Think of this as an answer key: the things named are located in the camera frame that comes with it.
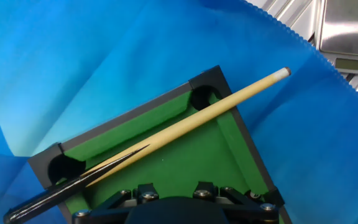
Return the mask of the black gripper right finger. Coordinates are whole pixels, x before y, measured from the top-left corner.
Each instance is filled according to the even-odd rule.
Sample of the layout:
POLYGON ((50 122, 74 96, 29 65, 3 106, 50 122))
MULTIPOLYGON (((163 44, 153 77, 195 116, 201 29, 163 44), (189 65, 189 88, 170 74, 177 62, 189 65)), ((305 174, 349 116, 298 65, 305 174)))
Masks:
POLYGON ((260 196, 243 194, 233 187, 217 187, 212 182, 199 182, 193 198, 206 202, 207 217, 217 215, 227 223, 279 224, 278 208, 259 200, 260 196))

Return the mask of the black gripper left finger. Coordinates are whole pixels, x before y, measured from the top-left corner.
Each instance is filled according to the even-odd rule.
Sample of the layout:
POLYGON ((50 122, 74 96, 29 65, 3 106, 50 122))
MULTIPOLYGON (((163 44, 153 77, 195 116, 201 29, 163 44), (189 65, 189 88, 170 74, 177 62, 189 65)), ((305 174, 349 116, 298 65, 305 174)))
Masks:
POLYGON ((119 190, 92 210, 79 210, 72 216, 72 224, 125 223, 130 212, 160 198, 153 184, 141 184, 133 190, 119 190))

